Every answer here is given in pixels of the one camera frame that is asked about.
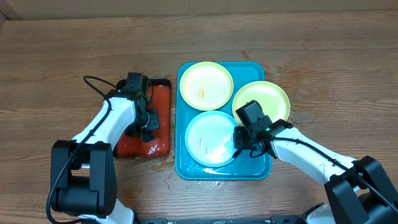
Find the light blue plate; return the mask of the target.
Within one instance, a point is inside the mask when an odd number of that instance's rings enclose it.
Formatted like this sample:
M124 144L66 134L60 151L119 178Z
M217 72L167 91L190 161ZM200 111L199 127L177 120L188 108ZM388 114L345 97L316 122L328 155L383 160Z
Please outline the light blue plate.
M195 116L185 131L188 153L207 167L221 167L233 160L236 120L222 111L206 111Z

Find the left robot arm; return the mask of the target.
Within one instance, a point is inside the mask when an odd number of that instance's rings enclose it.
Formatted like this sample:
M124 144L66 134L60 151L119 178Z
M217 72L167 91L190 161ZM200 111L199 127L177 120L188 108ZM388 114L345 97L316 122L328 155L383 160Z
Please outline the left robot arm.
M134 212L117 198L113 151L122 135L157 144L159 128L155 109L148 105L153 91L128 88L111 90L94 120L73 139L58 140L51 154L51 189L46 214L74 216L75 223L133 223Z

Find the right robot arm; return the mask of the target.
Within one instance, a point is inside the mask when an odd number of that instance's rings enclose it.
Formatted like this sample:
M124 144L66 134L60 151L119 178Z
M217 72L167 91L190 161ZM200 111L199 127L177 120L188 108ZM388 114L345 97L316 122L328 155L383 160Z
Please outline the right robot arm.
M235 156L245 149L251 158L270 154L324 186L328 203L308 210L301 223L397 223L397 190L375 158L357 160L335 153L283 119L241 121L234 130Z

